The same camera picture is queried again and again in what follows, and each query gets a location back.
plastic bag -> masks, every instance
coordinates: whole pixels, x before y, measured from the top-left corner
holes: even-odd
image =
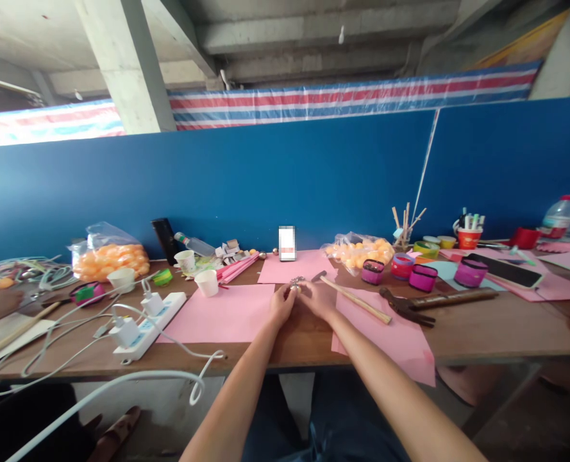
[[[353,276],[357,276],[367,259],[387,264],[395,254],[392,245],[382,237],[337,234],[333,244],[323,244],[321,250],[328,258],[339,261]]]
[[[135,270],[135,278],[150,271],[146,251],[133,236],[105,221],[89,226],[86,231],[86,241],[67,247],[72,253],[76,278],[108,282],[108,274],[121,268]]]

striped tarp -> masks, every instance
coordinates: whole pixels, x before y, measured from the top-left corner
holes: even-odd
[[[521,101],[541,62],[444,76],[320,87],[171,92],[178,130],[363,116]],[[0,113],[0,145],[124,135],[110,99]]]

white paper cup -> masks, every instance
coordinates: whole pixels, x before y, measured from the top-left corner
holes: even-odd
[[[174,255],[174,258],[178,262],[178,265],[180,265],[183,273],[192,273],[195,271],[195,252],[192,250],[178,252]]]
[[[135,270],[132,268],[121,268],[111,272],[107,279],[110,280],[114,289],[119,294],[128,293],[133,290],[135,285]]]
[[[219,292],[219,282],[216,279],[216,271],[207,269],[195,276],[195,282],[199,286],[199,290],[205,297],[211,297]]]

white power strip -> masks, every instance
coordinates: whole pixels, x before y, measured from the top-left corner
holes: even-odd
[[[186,301],[187,295],[184,292],[172,292],[163,300],[165,307],[151,319],[161,329],[164,329]],[[159,336],[159,331],[148,320],[141,323],[139,332],[139,337],[134,340],[129,348],[119,346],[113,351],[113,354],[121,359],[122,364],[129,364],[140,359]]]

blue wall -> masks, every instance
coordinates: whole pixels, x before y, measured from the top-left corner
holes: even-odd
[[[449,234],[467,207],[486,215],[483,237],[511,237],[570,194],[570,98],[440,111],[416,232]]]
[[[0,147],[0,259],[69,256],[98,221],[162,257],[150,221],[212,245],[298,248],[350,230],[389,235],[415,202],[432,111]],[[449,233],[463,206],[484,237],[538,225],[570,194],[570,98],[441,110],[415,234]]]
[[[107,221],[162,257],[150,221],[217,246],[298,248],[385,235],[413,200],[433,112],[0,147],[0,259],[69,255]]]

